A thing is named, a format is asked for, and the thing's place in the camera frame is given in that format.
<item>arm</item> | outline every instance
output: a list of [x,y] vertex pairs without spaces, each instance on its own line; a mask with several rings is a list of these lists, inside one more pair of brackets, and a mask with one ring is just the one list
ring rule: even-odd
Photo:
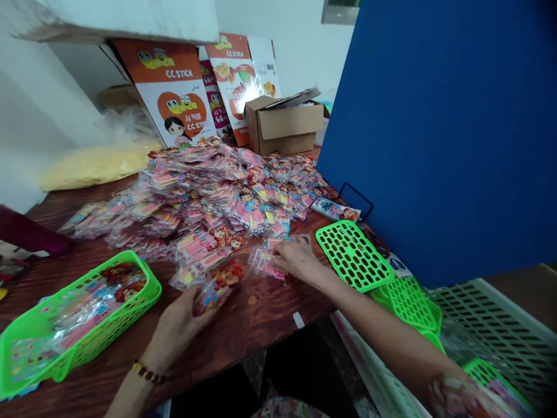
[[[164,375],[190,345],[193,338],[213,320],[218,312],[217,309],[211,309],[197,318],[192,315],[193,301],[200,289],[200,286],[189,288],[162,313],[151,342],[140,360],[147,370]],[[140,416],[154,387],[153,383],[130,370],[105,418]]]
[[284,260],[276,265],[323,292],[393,374],[429,410],[428,387],[447,373],[468,379],[464,371],[419,332],[350,287],[301,243],[281,243],[275,249]]

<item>wooden table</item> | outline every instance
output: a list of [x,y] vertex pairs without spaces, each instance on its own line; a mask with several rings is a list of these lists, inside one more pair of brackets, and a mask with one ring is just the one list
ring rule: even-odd
[[[57,229],[85,203],[107,199],[134,180],[131,177],[87,189],[50,193],[28,215],[42,225]],[[305,222],[291,225],[292,235],[312,235],[313,251],[327,265],[330,264],[316,242],[315,232],[330,223],[310,211]],[[260,243],[261,238],[247,239],[238,252],[240,261],[247,263],[253,245]],[[7,284],[9,293],[0,302],[0,330],[32,308],[41,297],[54,294],[117,253],[100,238],[77,243],[63,257],[34,263],[23,278]],[[70,372],[62,383],[44,381],[35,392],[0,403],[0,416],[103,416],[133,359],[139,358],[147,347],[159,316],[180,294],[168,285],[175,270],[173,263],[154,262],[150,266],[162,284],[159,302],[96,359]],[[248,303],[251,296],[257,298],[255,305]],[[155,389],[147,407],[173,397],[292,334],[298,329],[292,317],[295,312],[308,324],[333,310],[329,299],[299,280],[284,287],[276,280],[247,277],[215,320],[180,358],[167,383]]]

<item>hand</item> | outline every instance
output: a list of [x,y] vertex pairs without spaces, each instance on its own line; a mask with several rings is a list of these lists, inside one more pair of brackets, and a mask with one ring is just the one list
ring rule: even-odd
[[311,244],[303,239],[281,242],[274,250],[283,258],[274,258],[273,264],[306,283],[315,284],[319,272],[325,268],[313,254]]
[[151,342],[141,358],[141,364],[157,374],[164,374],[186,350],[195,336],[208,325],[218,312],[210,309],[194,318],[191,309],[202,286],[192,286],[168,305],[158,320]]

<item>blue partition board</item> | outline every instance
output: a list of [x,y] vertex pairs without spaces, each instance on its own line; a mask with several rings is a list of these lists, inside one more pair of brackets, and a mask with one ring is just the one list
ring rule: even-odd
[[425,286],[557,260],[547,3],[362,2],[317,167]]

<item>green plastic basket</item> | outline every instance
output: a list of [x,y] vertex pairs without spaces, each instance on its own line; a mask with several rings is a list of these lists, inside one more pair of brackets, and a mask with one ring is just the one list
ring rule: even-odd
[[[58,317],[58,312],[67,306],[69,292],[75,293],[76,289],[90,286],[101,279],[99,272],[123,262],[134,262],[141,267],[147,277],[143,289],[60,356],[37,356],[34,345],[52,336],[52,323]],[[70,370],[97,357],[153,306],[161,293],[162,287],[149,266],[135,252],[123,251],[22,314],[6,328],[0,338],[0,398],[14,396],[28,386],[49,378],[61,382]],[[18,350],[16,353],[13,350],[16,343],[29,344],[28,350]]]
[[[371,297],[373,298],[373,300],[375,302],[377,302],[379,305],[383,306],[385,309],[387,309],[389,312],[391,312],[392,314],[394,313],[394,309],[393,309],[393,305],[390,301],[390,298],[388,296],[385,295],[385,293],[381,290],[382,288],[378,288],[375,290],[371,291]],[[431,331],[433,332],[435,335],[440,335],[441,334],[441,325],[443,324],[443,312],[441,311],[441,308],[439,308],[439,306],[435,303],[432,302],[431,300],[427,299],[427,303],[428,303],[428,307],[429,310],[431,311],[431,314],[433,315],[433,319],[435,320],[435,330]]]
[[436,332],[437,323],[428,305],[428,299],[414,277],[397,278],[386,284],[382,293],[393,305],[393,313],[414,328]]
[[[380,289],[375,289],[374,291],[372,291],[371,292],[371,297],[373,298],[373,300],[375,302],[377,302],[379,305],[384,307],[387,311],[393,313],[392,303],[390,302],[389,299],[387,299],[380,292]],[[437,321],[437,323],[438,323],[439,330],[440,330],[441,329],[441,322],[443,320],[443,312],[441,312],[441,309],[435,303],[433,303],[430,300],[428,300],[428,305],[429,305],[429,308],[431,309],[431,313],[433,314],[433,317],[435,318],[435,321]],[[419,329],[419,328],[417,328],[417,331],[420,334],[422,334],[425,338],[427,338],[435,347],[440,349],[444,354],[447,354],[445,352],[443,344],[439,340],[439,334],[438,333],[434,333],[434,332],[427,331],[427,330],[422,330],[422,329]]]
[[493,379],[501,380],[508,388],[513,391],[516,396],[530,409],[533,411],[532,405],[524,399],[524,397],[518,393],[513,385],[511,385],[507,380],[494,368],[491,364],[483,359],[475,358],[469,361],[462,369],[480,386],[484,388],[489,388],[489,384]]
[[395,272],[352,221],[343,220],[319,229],[317,242],[339,277],[360,292],[395,278]]

